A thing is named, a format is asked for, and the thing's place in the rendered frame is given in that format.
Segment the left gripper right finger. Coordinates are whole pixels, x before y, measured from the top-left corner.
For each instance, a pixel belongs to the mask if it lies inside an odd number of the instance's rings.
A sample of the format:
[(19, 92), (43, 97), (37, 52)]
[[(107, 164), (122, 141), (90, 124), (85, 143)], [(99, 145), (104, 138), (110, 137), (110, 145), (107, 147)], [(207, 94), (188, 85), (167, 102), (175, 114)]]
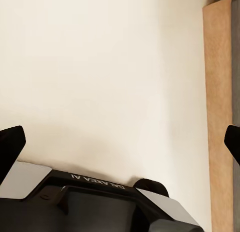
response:
[(225, 133), (224, 142), (233, 154), (233, 159), (240, 165), (240, 127), (229, 125)]

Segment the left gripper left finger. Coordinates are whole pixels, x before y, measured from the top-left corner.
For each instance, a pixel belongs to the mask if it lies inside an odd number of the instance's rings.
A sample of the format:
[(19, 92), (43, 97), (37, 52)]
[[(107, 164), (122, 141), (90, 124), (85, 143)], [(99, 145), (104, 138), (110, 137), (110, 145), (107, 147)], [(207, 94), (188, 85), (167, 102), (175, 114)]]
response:
[(0, 185), (26, 145), (22, 125), (0, 131)]

